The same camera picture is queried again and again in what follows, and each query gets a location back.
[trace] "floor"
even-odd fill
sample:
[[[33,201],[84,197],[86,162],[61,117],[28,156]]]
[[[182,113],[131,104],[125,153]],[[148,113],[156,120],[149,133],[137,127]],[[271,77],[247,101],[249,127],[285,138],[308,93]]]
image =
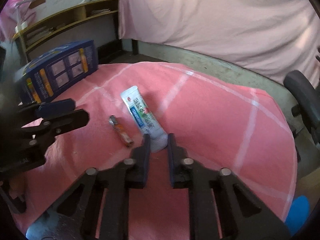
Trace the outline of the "floor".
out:
[[[110,63],[137,63],[141,61],[159,62],[164,61],[155,57],[145,56],[142,54],[133,55],[126,52],[117,57]],[[207,70],[206,64],[198,64],[198,71],[215,76]],[[295,197],[306,195],[310,201],[311,210],[320,198],[320,154],[319,150],[314,146],[312,139],[306,129],[295,139],[295,143],[300,152],[301,162],[298,163],[297,187]]]

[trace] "blue label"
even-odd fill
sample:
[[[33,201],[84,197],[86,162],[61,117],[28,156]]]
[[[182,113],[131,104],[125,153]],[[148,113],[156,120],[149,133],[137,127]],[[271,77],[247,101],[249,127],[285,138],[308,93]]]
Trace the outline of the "blue label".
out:
[[[133,106],[133,107],[130,108],[130,111],[133,114],[134,118],[136,119],[136,121],[137,121],[138,125],[140,126],[140,128],[144,127],[144,123],[141,120],[137,109]]]

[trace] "pink fabric sheet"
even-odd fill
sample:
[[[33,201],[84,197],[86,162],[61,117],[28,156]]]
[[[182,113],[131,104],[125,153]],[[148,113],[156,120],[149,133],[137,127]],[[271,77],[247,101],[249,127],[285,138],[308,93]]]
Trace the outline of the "pink fabric sheet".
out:
[[[10,41],[15,34],[14,28],[17,26],[17,10],[15,5],[23,0],[8,0],[3,10],[0,12],[0,41]],[[36,12],[29,9],[31,2],[20,5],[21,24],[27,21],[28,25],[36,20]]]
[[[181,64],[141,62],[100,65],[57,98],[73,98],[91,119],[86,127],[57,136],[46,164],[27,172],[28,209],[15,215],[22,232],[87,168],[111,168],[129,156],[108,123],[110,115],[140,145],[142,135],[120,98],[133,85],[191,158],[211,169],[231,168],[285,220],[297,158],[276,102],[263,90],[228,84]],[[146,188],[130,190],[129,208],[129,239],[189,238],[187,190],[170,188],[166,149],[151,154]]]
[[[120,38],[232,62],[282,84],[300,70],[316,86],[320,20],[308,0],[120,0]]]

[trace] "cardboard box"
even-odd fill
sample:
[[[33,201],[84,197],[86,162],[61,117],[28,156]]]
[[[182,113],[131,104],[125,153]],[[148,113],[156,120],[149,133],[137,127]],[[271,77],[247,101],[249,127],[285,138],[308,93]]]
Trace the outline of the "cardboard box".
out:
[[[93,41],[76,41],[52,49],[15,74],[22,103],[51,102],[98,69]]]

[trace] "bookshelf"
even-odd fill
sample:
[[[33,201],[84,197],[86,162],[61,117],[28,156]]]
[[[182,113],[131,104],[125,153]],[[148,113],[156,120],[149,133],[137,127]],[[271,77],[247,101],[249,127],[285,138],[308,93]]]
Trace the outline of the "bookshelf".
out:
[[[77,25],[104,15],[113,15],[114,22],[117,23],[118,2],[119,0],[99,0],[73,6],[23,29],[12,39],[16,42],[19,53],[25,55],[26,60],[30,61],[29,52]],[[106,9],[109,11],[94,14],[95,11]]]

